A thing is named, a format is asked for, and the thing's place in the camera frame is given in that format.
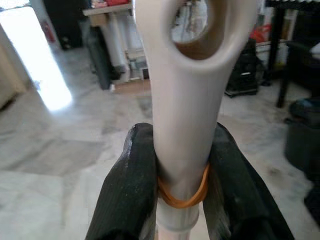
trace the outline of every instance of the orange rubber band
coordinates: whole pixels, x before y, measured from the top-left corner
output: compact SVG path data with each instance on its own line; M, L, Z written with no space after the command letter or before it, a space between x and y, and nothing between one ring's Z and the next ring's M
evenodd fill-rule
M162 196L166 204L176 209L186 209L201 203L206 198L208 192L209 169L210 164L208 163L203 172L202 181L198 191L196 191L196 193L189 200L182 201L174 198L170 194L170 191L168 190L167 186L162 182L161 178L158 177L160 195Z

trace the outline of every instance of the doorway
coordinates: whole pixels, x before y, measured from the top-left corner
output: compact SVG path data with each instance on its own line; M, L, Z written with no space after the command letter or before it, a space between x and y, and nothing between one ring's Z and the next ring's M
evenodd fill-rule
M42 4L36 0L0 0L0 24L44 104L50 111L57 111L70 105L72 96L32 8L33 2Z

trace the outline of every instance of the white plastic pipe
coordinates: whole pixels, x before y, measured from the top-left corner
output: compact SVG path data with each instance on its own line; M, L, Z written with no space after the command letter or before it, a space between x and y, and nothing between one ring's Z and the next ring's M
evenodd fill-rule
M161 177L188 200L207 164L233 66L256 22L256 0L207 0L208 26L187 43L171 40L184 0L135 0L134 14L151 79L153 137ZM188 239L199 206L176 209L159 199L159 239Z

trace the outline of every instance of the black bin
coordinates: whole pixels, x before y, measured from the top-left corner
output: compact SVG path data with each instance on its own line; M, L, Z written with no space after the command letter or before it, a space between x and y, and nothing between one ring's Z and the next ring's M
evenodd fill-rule
M285 157L312 180L320 174L320 98L302 99L290 106Z

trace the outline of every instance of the marble floor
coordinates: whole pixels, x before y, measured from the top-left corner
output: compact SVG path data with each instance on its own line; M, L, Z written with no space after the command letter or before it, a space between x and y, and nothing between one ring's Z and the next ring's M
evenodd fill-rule
M84 49L56 52L55 59L72 96L68 106L49 110L31 88L0 112L1 240L84 239L128 130L152 123L150 92L100 90ZM275 83L257 96L224 97L219 121L264 179L295 238L318 240L303 204L312 185L283 155L287 111L274 107L278 89ZM292 85L288 100L307 95ZM203 211L191 239L209 239Z

